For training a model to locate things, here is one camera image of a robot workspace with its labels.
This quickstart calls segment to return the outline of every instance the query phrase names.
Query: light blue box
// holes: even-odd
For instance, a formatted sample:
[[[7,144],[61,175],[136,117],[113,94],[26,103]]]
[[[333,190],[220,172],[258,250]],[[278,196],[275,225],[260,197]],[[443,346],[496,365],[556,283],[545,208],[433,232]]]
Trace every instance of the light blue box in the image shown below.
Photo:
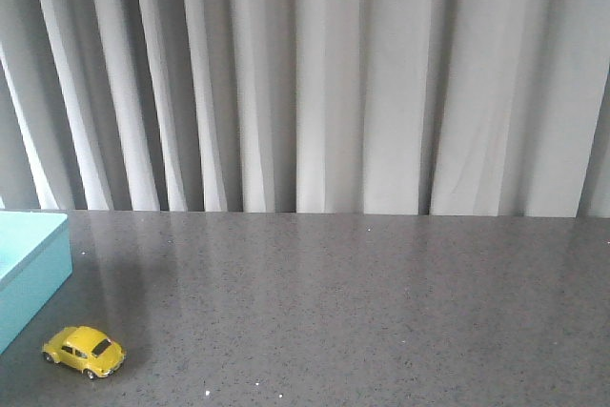
[[[65,214],[0,212],[0,354],[71,272]]]

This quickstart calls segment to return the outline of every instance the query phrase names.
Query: toy car window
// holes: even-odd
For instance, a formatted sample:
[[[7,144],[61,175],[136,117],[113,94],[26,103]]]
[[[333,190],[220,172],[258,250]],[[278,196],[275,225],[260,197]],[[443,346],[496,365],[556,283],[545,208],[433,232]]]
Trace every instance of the toy car window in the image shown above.
[[[106,349],[110,346],[111,346],[111,342],[107,338],[105,338],[104,340],[99,342],[97,345],[95,345],[95,348],[91,352],[93,353],[93,355],[95,357],[98,357],[102,353],[104,353],[106,351]]]

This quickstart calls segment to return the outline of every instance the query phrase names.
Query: curtain fold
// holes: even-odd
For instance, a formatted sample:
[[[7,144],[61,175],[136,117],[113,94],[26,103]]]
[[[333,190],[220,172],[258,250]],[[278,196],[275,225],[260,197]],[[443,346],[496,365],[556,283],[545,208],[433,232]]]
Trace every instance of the curtain fold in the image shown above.
[[[0,207],[608,216],[610,0],[0,0]]]

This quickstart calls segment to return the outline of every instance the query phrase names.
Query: toy car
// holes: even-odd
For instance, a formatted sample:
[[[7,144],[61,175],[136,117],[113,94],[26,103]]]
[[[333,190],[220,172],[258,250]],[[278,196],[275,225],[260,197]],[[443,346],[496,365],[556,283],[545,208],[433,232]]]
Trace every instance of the toy car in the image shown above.
[[[118,343],[88,326],[64,328],[42,346],[47,362],[64,363],[89,380],[112,374],[123,364],[125,355]]]

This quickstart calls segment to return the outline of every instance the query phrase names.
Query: box lid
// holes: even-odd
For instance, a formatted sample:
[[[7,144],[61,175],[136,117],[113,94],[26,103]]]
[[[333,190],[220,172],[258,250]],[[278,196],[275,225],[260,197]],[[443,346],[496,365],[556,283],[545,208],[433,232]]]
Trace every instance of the box lid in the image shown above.
[[[31,262],[52,235],[68,225],[67,219],[66,214],[0,212],[0,289]]]

